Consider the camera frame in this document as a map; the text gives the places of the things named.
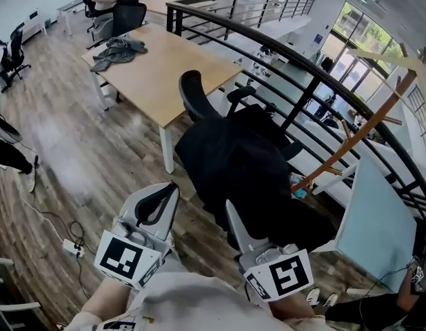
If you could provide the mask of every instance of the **chair armrest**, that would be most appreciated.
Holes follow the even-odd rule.
[[[179,79],[179,92],[183,98],[184,107],[193,121],[222,118],[205,95],[199,71],[187,71],[181,76]]]
[[[241,87],[241,88],[238,88],[237,90],[234,90],[233,92],[230,92],[227,95],[227,99],[232,104],[232,106],[230,110],[228,111],[228,114],[233,114],[236,111],[239,101],[242,98],[246,98],[255,93],[256,93],[256,90],[252,86]]]

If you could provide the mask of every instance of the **black office chair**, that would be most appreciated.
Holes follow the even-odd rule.
[[[85,8],[84,8],[84,15],[89,18],[89,19],[93,19],[94,18],[94,13],[95,13],[95,5],[96,3],[93,2],[92,0],[83,0],[84,4],[85,4]],[[94,25],[92,24],[87,30],[86,32],[89,33],[89,31],[94,27]]]
[[[31,68],[32,66],[30,64],[23,65],[23,61],[25,59],[25,55],[23,53],[23,50],[21,49],[21,40],[23,38],[23,32],[17,31],[15,38],[11,41],[11,53],[12,53],[12,59],[10,62],[3,63],[2,66],[5,68],[6,72],[8,73],[9,81],[11,82],[14,77],[18,76],[20,80],[23,78],[20,76],[20,71],[26,68]],[[2,89],[2,92],[7,90],[10,87],[10,83]]]
[[[199,71],[187,71],[181,76],[179,92],[183,98],[185,109],[193,122],[208,118],[222,118],[205,95]],[[267,112],[267,110],[270,111],[270,108],[264,110],[260,105],[254,104],[236,112],[239,101],[255,93],[256,90],[251,86],[245,86],[229,93],[227,99],[232,106],[226,118],[240,123],[270,140],[280,150],[286,161],[294,158],[303,149],[302,143],[299,141],[291,143],[288,140],[284,131],[273,122]]]
[[[147,6],[138,0],[116,0],[113,9],[113,19],[109,19],[101,24],[95,35],[98,41],[87,49],[101,45],[107,39],[118,37],[143,25]]]

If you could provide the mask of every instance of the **black pants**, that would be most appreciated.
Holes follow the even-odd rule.
[[[361,314],[360,300],[336,304],[328,309],[325,317],[330,321],[365,324],[370,331],[382,331],[407,314],[397,306],[397,298],[397,294],[364,298],[361,302]]]
[[[32,164],[13,145],[0,140],[0,164],[21,170],[25,174],[32,171]]]
[[[93,17],[99,17],[103,14],[113,14],[114,8],[108,8],[107,10],[95,10]]]

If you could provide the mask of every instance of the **white desk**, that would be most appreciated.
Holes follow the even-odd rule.
[[[44,14],[39,14],[37,17],[33,18],[32,20],[28,22],[25,21],[25,25],[21,29],[23,33],[21,42],[23,43],[24,41],[32,37],[34,34],[40,32],[41,30],[43,31],[45,35],[48,35],[48,33],[46,32],[45,21],[46,21],[46,15]]]
[[[57,9],[59,11],[60,18],[65,19],[66,28],[70,36],[72,36],[72,30],[70,28],[69,15],[71,12],[74,11],[74,9],[78,5],[81,5],[82,3],[84,3],[83,0],[74,0],[73,2],[68,3],[67,5],[61,6],[60,8]]]
[[[367,157],[358,162],[351,201],[333,241],[333,249],[381,279],[412,259],[416,222],[409,209]],[[405,271],[382,282],[397,293]]]

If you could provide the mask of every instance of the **light blue panel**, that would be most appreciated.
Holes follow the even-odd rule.
[[[408,208],[376,165],[363,156],[351,202],[337,234],[336,249],[380,279],[411,261],[415,232],[416,222]],[[404,276],[402,271],[386,277],[383,283],[398,292]]]

